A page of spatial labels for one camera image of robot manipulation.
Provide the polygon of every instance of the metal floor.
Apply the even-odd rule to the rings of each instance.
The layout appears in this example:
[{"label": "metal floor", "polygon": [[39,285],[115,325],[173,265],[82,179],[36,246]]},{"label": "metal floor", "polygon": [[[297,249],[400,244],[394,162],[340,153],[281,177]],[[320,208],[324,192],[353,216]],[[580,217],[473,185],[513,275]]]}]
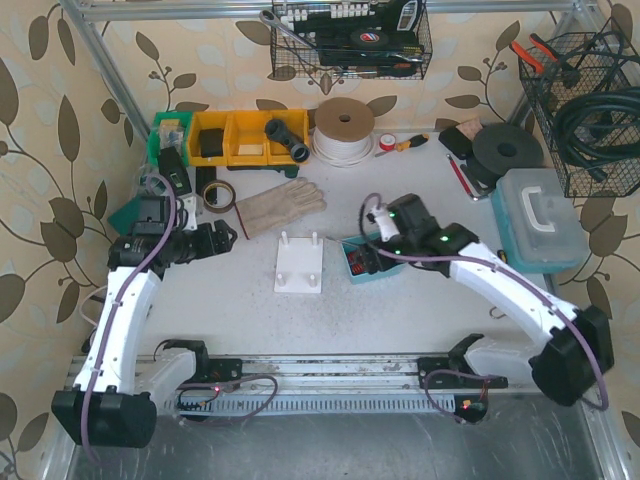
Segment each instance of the metal floor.
[{"label": "metal floor", "polygon": [[602,472],[579,407],[492,395],[462,426],[429,413],[257,417],[207,427],[163,418],[143,450],[76,449],[68,480],[591,480]]}]

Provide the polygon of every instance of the white table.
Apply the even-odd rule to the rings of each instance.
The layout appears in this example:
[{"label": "white table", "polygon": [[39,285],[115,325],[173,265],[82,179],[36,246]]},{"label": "white table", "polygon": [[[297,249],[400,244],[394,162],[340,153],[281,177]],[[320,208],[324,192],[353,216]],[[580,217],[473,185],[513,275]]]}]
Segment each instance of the white table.
[{"label": "white table", "polygon": [[[460,223],[497,250],[500,239],[490,202],[473,202],[464,193],[446,153],[434,135],[422,147],[351,169],[312,158],[301,176],[324,190],[328,207],[285,227],[289,237],[313,231],[321,237],[355,235],[367,194],[379,192],[390,202],[415,193],[441,226]],[[219,169],[219,176],[234,186],[238,199],[288,181],[270,171]],[[242,235],[233,211],[206,212],[199,221],[218,218]],[[151,353],[166,338],[205,340],[210,354],[270,355],[442,352],[473,332],[524,337],[508,318],[492,318],[492,305],[484,298],[439,273],[406,267],[395,277],[351,285],[341,246],[327,240],[322,294],[276,294],[279,235],[276,230],[250,241],[240,238],[230,253],[169,268],[140,353]],[[544,286],[541,275],[531,278]]]}]

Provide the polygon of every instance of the white wire spool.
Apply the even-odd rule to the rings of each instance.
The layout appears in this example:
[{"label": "white wire spool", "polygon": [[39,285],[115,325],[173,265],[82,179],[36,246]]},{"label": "white wire spool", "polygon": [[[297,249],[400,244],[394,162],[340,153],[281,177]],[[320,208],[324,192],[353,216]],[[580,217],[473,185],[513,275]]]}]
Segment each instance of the white wire spool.
[{"label": "white wire spool", "polygon": [[316,130],[311,150],[318,159],[338,168],[354,167],[373,155],[374,117],[364,103],[351,98],[332,98],[315,115]]}]

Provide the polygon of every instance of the white cable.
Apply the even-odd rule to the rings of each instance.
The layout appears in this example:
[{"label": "white cable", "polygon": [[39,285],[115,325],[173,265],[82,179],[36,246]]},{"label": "white cable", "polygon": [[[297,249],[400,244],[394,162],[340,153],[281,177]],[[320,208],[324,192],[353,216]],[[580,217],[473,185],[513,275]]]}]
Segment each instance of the white cable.
[{"label": "white cable", "polygon": [[78,307],[78,313],[80,313],[80,316],[82,318],[84,318],[87,322],[89,322],[91,325],[93,325],[94,327],[98,326],[98,322],[96,322],[95,320],[90,319],[85,313],[84,310],[82,309],[82,307],[84,307],[84,304],[87,303],[89,301],[89,299],[91,297],[93,297],[96,293],[101,292],[102,290],[105,290],[107,288],[107,286],[105,285],[104,287],[100,287],[96,290],[94,290],[93,292],[91,292],[89,295],[87,295],[86,297],[84,297],[84,300],[82,300],[80,302],[80,306]]},{"label": "white cable", "polygon": [[375,149],[373,133],[357,142],[341,142],[327,137],[317,127],[311,143],[311,151],[316,157],[338,168],[355,167],[371,157]]}]

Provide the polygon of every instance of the work glove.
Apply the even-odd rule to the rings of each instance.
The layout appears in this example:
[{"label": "work glove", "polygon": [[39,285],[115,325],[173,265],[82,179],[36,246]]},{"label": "work glove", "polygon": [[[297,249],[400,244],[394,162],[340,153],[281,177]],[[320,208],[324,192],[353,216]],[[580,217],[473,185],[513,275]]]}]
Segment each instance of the work glove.
[{"label": "work glove", "polygon": [[296,178],[236,204],[247,238],[283,227],[309,213],[327,208],[323,193],[306,178]]}]

